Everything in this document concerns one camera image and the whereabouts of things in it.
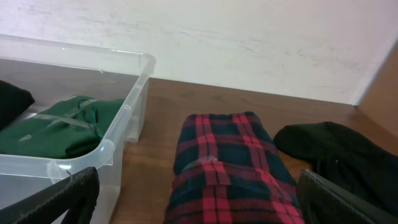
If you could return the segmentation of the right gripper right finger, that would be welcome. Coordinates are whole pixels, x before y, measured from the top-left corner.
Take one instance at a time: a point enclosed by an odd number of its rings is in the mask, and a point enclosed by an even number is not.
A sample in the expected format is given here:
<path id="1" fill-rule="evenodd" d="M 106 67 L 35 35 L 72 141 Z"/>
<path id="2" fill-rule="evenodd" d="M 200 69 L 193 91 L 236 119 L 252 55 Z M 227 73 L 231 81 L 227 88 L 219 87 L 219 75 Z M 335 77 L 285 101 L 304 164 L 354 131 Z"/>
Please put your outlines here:
<path id="1" fill-rule="evenodd" d="M 306 224 L 397 224 L 396 216 L 308 169 L 300 173 L 296 192 Z"/>

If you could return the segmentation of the green cloth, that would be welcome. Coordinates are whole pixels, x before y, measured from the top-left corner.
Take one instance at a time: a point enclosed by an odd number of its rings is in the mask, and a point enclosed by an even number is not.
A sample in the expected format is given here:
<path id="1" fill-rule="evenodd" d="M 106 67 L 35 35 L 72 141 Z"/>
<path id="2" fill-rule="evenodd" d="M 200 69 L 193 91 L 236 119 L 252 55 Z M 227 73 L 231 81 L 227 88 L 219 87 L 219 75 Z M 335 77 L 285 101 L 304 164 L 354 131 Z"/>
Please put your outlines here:
<path id="1" fill-rule="evenodd" d="M 73 96 L 1 131 L 1 154 L 71 159 L 96 149 L 124 99 Z"/>

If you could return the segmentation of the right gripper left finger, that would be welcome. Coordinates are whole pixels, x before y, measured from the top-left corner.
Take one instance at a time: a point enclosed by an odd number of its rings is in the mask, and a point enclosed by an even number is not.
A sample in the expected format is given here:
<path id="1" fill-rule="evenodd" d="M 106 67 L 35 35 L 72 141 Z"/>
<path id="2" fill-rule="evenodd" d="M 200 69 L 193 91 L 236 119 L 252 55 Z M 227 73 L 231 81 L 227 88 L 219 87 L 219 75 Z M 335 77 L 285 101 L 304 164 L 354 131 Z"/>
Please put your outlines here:
<path id="1" fill-rule="evenodd" d="M 95 167 L 87 167 L 67 178 L 1 209 L 1 223 L 89 224 L 100 192 Z"/>

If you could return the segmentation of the dark navy cloth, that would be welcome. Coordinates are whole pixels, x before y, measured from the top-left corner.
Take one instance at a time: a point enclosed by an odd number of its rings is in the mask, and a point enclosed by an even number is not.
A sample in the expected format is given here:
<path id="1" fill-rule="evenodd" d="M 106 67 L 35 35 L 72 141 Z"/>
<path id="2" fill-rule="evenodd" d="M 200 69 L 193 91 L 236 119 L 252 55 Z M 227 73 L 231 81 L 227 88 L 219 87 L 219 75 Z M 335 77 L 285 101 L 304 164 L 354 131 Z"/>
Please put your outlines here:
<path id="1" fill-rule="evenodd" d="M 34 102 L 29 91 L 1 80 L 1 129 L 9 126 Z"/>

